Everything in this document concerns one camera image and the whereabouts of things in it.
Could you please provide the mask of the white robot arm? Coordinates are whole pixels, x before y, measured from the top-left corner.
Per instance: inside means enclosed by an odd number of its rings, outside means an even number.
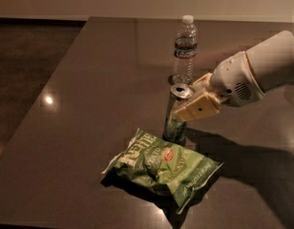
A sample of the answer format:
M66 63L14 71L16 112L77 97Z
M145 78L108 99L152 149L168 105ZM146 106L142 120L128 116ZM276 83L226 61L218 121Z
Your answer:
M173 115L182 122L203 119L218 114L223 105L242 107L288 84L294 84L294 33L281 31L194 81L192 95Z

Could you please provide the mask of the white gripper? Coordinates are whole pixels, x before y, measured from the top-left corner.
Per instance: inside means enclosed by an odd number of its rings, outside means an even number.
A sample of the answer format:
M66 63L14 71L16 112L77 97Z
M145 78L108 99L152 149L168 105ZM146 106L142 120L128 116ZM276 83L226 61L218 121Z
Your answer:
M213 73L206 73L192 84L194 89L211 89L231 107L242 107L259 101L264 91L255 79L246 52L238 52L220 62ZM210 93L189 99L173 109L173 115L186 122L217 115L221 103Z

